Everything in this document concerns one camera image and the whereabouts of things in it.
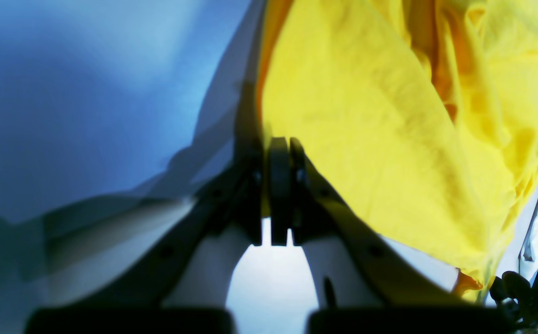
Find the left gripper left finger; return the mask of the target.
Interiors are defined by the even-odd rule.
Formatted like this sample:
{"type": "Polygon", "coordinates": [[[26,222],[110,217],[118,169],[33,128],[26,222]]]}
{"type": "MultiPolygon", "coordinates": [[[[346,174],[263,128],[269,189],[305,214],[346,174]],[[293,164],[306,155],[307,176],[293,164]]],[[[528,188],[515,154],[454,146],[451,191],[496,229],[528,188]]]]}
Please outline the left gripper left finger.
{"type": "Polygon", "coordinates": [[[28,334],[232,334],[225,309],[233,271],[262,241],[262,201],[275,206],[273,245],[287,242],[290,150],[271,139],[208,182],[187,213],[112,281],[36,311],[28,334]]]}

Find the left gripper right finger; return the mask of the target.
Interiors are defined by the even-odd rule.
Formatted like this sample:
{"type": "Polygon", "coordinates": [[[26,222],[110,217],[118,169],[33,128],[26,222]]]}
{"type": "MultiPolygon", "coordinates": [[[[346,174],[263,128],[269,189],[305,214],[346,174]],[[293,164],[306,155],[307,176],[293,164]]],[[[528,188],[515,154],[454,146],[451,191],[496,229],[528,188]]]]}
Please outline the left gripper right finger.
{"type": "Polygon", "coordinates": [[[292,164],[293,243],[305,252],[319,310],[309,334],[513,334],[491,308],[437,287],[353,213],[298,139],[292,164]]]}

